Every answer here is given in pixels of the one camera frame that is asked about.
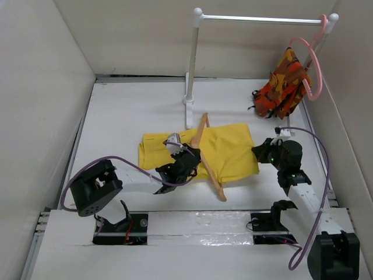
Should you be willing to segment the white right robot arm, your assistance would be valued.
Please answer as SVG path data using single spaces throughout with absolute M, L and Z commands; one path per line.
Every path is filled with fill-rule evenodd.
M 303 259 L 312 279 L 358 279 L 360 241 L 347 233 L 324 209 L 326 196 L 318 198 L 312 182 L 301 169 L 302 146 L 292 140 L 268 138 L 252 148 L 259 163 L 271 164 L 287 200 L 273 205 L 271 226 L 286 228 L 300 249 L 289 262 L 294 270 Z

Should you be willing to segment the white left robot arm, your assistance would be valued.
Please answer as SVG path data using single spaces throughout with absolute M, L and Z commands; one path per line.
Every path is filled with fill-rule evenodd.
M 167 194 L 188 184 L 197 175 L 199 149 L 186 146 L 172 154 L 172 163 L 145 169 L 120 156 L 100 157 L 81 168 L 61 196 L 61 207 L 80 217 L 98 215 L 115 230 L 128 228 L 126 193 Z

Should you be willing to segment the wooden hanger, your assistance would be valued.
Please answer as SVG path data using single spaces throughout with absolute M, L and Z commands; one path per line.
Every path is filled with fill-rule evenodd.
M 196 131 L 196 134 L 191 138 L 190 146 L 194 149 L 200 149 L 201 162 L 204 164 L 207 174 L 209 175 L 216 189 L 217 195 L 219 196 L 219 200 L 226 202 L 227 198 L 224 194 L 223 187 L 217 180 L 217 177 L 215 176 L 213 169 L 210 167 L 210 164 L 208 163 L 207 159 L 205 158 L 203 154 L 203 150 L 200 148 L 200 142 L 202 140 L 203 130 L 205 127 L 209 127 L 209 126 L 210 125 L 209 125 L 209 120 L 208 120 L 208 113 L 204 113 L 200 120 L 199 127 Z

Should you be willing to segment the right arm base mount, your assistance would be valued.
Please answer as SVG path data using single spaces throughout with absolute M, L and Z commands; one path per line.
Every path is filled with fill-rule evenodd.
M 255 245 L 296 243 L 295 237 L 281 223 L 276 223 L 269 212 L 251 213 L 246 228 L 253 233 Z

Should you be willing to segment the yellow trousers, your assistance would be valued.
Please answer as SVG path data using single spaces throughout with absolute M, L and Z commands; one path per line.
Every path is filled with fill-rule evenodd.
M 139 167 L 150 170 L 173 162 L 163 144 L 169 135 L 169 132 L 143 135 L 139 144 Z M 207 127 L 200 142 L 205 158 L 222 184 L 259 173 L 258 162 L 251 151 L 253 147 L 246 124 Z

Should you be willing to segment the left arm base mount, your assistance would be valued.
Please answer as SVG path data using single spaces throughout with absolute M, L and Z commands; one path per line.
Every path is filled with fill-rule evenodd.
M 93 244 L 110 246 L 147 245 L 148 220 L 149 214 L 147 212 L 133 212 L 131 218 L 127 217 L 116 224 L 97 216 Z

